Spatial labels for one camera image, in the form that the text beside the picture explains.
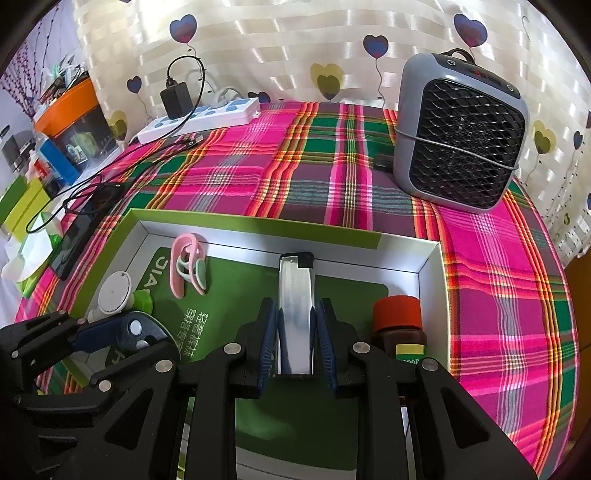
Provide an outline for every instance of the curtain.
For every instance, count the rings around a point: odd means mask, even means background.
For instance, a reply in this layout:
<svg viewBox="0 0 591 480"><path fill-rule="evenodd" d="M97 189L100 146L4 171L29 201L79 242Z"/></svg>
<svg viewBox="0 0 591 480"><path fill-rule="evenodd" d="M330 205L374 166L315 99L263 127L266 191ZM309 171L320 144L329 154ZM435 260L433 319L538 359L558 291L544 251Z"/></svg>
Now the curtain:
<svg viewBox="0 0 591 480"><path fill-rule="evenodd" d="M526 0L73 0L98 98L127 139L164 115L175 57L207 68L203 103L232 86L261 102L363 102L397 109L404 63L460 47L516 85L530 109L522 181L566 265L591 244L586 146L591 85L549 20ZM195 99L191 59L171 72Z"/></svg>

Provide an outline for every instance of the heart pattern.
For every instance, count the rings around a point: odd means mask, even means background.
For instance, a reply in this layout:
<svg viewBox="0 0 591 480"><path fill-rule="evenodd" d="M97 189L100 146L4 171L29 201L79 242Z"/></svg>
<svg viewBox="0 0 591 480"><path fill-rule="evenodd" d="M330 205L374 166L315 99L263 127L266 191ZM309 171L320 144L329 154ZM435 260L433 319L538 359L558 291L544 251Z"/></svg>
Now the heart pattern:
<svg viewBox="0 0 591 480"><path fill-rule="evenodd" d="M373 58L379 59L388 51L388 39L383 35L377 37L366 35L363 39L363 47Z"/></svg>
<svg viewBox="0 0 591 480"><path fill-rule="evenodd" d="M127 136L127 116L125 112L116 110L111 115L111 118L107 119L107 124L116 140L125 140Z"/></svg>
<svg viewBox="0 0 591 480"><path fill-rule="evenodd" d="M187 14L180 20L170 22L170 35L179 43L189 43L197 31L197 20Z"/></svg>
<svg viewBox="0 0 591 480"><path fill-rule="evenodd" d="M486 27L478 20L470 20L466 15L456 14L453 25L462 40L470 48L479 47L488 38Z"/></svg>
<svg viewBox="0 0 591 480"><path fill-rule="evenodd" d="M257 98L259 99L259 103L271 103L271 97L267 92L248 92L248 98Z"/></svg>
<svg viewBox="0 0 591 480"><path fill-rule="evenodd" d="M574 149L578 150L579 148L581 148L581 145L583 145L583 135L581 134L581 132L576 131L573 135L573 144L574 144Z"/></svg>
<svg viewBox="0 0 591 480"><path fill-rule="evenodd" d="M534 122L534 142L535 149L540 155L550 153L556 146L556 135L544 126L542 120Z"/></svg>
<svg viewBox="0 0 591 480"><path fill-rule="evenodd" d="M127 89L131 93L139 93L142 88L142 79L139 78L137 75L132 79L127 80Z"/></svg>
<svg viewBox="0 0 591 480"><path fill-rule="evenodd" d="M344 77L343 69L334 63L329 63L326 67L314 63L310 67L312 82L327 100L332 100L340 92Z"/></svg>
<svg viewBox="0 0 591 480"><path fill-rule="evenodd" d="M320 75L317 81L318 90L320 90L322 96L327 100L332 100L340 92L339 79L334 75L328 75L328 77Z"/></svg>

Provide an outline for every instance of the gray heater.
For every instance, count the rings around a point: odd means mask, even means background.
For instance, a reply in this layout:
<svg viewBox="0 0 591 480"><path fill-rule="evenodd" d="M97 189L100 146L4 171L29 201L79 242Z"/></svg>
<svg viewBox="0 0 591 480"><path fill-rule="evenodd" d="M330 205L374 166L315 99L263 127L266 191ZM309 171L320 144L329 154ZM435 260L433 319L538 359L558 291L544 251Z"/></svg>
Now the gray heater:
<svg viewBox="0 0 591 480"><path fill-rule="evenodd" d="M517 88L475 65L467 52L415 55L402 71L396 182L410 195L486 212L518 168L528 120Z"/></svg>

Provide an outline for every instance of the white power strip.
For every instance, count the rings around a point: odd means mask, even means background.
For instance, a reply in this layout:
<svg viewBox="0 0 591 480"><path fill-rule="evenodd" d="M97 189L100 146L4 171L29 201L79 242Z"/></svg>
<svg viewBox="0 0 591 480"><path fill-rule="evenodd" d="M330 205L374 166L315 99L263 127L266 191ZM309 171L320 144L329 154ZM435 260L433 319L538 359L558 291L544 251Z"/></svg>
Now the white power strip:
<svg viewBox="0 0 591 480"><path fill-rule="evenodd" d="M187 123L175 132L174 135L192 134L205 130L213 130L214 128L246 125L254 118L258 118L260 114L261 105L258 98L234 100L220 108L200 106L193 112ZM167 116L157 118L138 133L139 143L145 144L162 137L184 119L185 117L171 120Z"/></svg>

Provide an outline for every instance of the cloth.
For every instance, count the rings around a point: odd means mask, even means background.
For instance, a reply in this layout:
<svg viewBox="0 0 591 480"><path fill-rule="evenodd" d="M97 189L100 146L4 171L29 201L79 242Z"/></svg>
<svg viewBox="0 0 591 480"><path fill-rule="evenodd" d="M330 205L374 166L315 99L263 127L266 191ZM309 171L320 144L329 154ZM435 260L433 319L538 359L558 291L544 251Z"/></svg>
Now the cloth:
<svg viewBox="0 0 591 480"><path fill-rule="evenodd" d="M564 272L522 188L512 183L502 202L481 215L433 205L372 169L378 153L394 151L394 111L315 102L262 110L249 125L212 131L189 153L137 167L129 176L144 174L103 221L70 280L58 282L46 271L18 320L69 309L130 207L257 215L439 241L452 374L547 478L568 439L579 356ZM112 170L159 146L144 147ZM72 388L70 381L66 390Z"/></svg>
<svg viewBox="0 0 591 480"><path fill-rule="evenodd" d="M0 232L0 271L8 263L8 254L6 253L7 239ZM17 285L7 278L0 277L0 328L10 325L17 314L22 294Z"/></svg>

